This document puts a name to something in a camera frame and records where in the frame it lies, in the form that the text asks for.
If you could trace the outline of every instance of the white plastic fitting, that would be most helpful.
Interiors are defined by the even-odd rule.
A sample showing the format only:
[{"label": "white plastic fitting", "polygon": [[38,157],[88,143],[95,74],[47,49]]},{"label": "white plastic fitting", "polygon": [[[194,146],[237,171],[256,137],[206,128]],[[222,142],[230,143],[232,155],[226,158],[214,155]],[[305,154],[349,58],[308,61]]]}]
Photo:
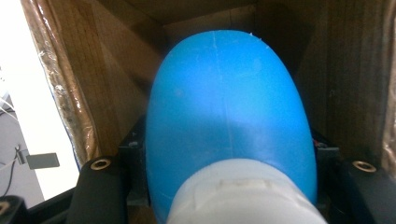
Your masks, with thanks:
[{"label": "white plastic fitting", "polygon": [[191,176],[173,200],[167,223],[326,223],[293,182],[254,160],[215,162]]}]

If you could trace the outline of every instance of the inflated blue object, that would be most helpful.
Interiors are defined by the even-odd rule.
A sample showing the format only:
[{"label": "inflated blue object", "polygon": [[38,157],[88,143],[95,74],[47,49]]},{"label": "inflated blue object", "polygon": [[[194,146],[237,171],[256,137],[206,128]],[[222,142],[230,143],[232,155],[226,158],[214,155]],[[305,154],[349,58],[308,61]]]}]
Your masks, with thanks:
[{"label": "inflated blue object", "polygon": [[159,223],[187,178],[232,158],[270,164],[316,199],[315,155],[299,94],[276,54],[253,35],[206,32],[174,47],[152,87],[146,135]]}]

